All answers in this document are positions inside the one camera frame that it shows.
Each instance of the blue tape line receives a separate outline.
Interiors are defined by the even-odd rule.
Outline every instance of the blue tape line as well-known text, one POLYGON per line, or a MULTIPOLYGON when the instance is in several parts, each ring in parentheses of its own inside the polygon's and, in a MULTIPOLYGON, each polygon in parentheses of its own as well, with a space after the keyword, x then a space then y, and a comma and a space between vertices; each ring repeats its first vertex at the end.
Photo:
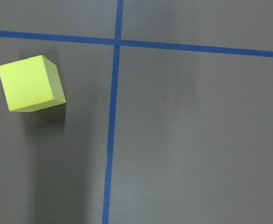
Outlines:
POLYGON ((116 28, 115 28, 115 33, 114 33, 115 40, 120 40, 121 36, 122 36, 123 7, 124 7, 124 0, 118 0, 117 15, 116 15, 116 28))
POLYGON ((76 42, 76 43, 93 43, 93 44, 103 44, 103 45, 120 45, 120 46, 126 46, 126 47, 152 48, 152 49, 186 50, 186 51, 210 52, 210 53, 232 54, 232 55, 273 57, 273 51, 266 51, 266 50, 222 48, 222 47, 178 44, 178 43, 121 40, 119 39, 121 36, 121 29, 119 28, 120 27, 119 24, 122 24, 122 20, 119 20, 119 22, 116 23, 115 37, 117 39, 54 35, 54 34, 24 33, 24 32, 14 32, 14 31, 0 31, 0 37, 45 40, 45 41, 76 42))
POLYGON ((138 48, 187 50, 187 51, 210 52, 210 53, 231 54, 231 55, 273 57, 273 51, 238 49, 238 48, 222 48, 222 47, 211 47, 211 46, 200 46, 200 45, 189 45, 189 44, 178 44, 178 43, 121 40, 120 45, 127 46, 127 47, 138 47, 138 48))
POLYGON ((37 33, 14 32, 14 31, 1 31, 1 30, 0 30, 0 37, 45 40, 45 41, 75 42, 75 43, 93 43, 93 44, 104 44, 104 45, 115 44, 114 39, 107 39, 107 38, 68 36, 68 35, 55 35, 55 34, 37 34, 37 33))
POLYGON ((112 87, 111 87, 111 95, 110 95, 108 140, 107 140, 107 165, 105 170, 102 224, 109 223, 109 206, 110 206, 110 194, 111 194, 111 186, 112 186, 112 158, 113 158, 114 130, 115 130, 117 94, 118 94, 119 59, 120 59, 120 48, 121 48, 121 46, 119 45, 119 42, 121 40, 121 33, 122 33, 123 5, 124 5, 124 1, 118 0, 116 26, 115 26, 115 34, 114 34, 116 43, 113 48, 112 87))
POLYGON ((105 170, 102 224, 108 224, 108 219, 109 219, 110 193, 111 193, 111 184, 112 184, 112 157, 113 157, 113 144, 114 144, 114 128, 115 128, 115 119, 116 119, 118 78, 119 78, 119 55, 120 55, 120 46, 116 45, 114 46, 114 52, 113 52, 112 89, 111 89, 111 96, 110 96, 108 140, 107 140, 107 166, 105 170))

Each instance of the gray surface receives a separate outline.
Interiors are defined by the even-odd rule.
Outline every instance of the gray surface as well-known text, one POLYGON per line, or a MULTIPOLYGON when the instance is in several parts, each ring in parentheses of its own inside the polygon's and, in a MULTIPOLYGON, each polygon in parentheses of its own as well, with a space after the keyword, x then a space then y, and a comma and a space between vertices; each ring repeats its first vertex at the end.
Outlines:
POLYGON ((273 223, 273 59, 122 48, 110 223, 273 223))
POLYGON ((114 37, 116 0, 0 1, 0 30, 114 37))
POLYGON ((122 38, 273 50, 273 0, 125 0, 122 38))
POLYGON ((112 47, 0 38, 0 65, 43 54, 65 105, 9 112, 0 82, 0 224, 101 222, 112 47))
MULTIPOLYGON (((116 0, 0 1, 0 30, 114 38, 116 0)), ((123 39, 273 50, 273 0, 125 0, 123 39)), ((273 58, 121 49, 111 224, 273 223, 273 58)), ((0 38, 44 54, 67 106, 7 110, 0 224, 101 223, 112 46, 0 38)))

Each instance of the yellow cube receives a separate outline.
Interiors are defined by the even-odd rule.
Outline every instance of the yellow cube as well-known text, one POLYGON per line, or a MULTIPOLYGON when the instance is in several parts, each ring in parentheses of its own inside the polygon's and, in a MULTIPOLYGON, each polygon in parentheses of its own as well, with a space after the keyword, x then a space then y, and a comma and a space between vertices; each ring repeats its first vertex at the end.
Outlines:
POLYGON ((32 112, 66 103, 56 65, 44 56, 0 65, 10 111, 32 112))

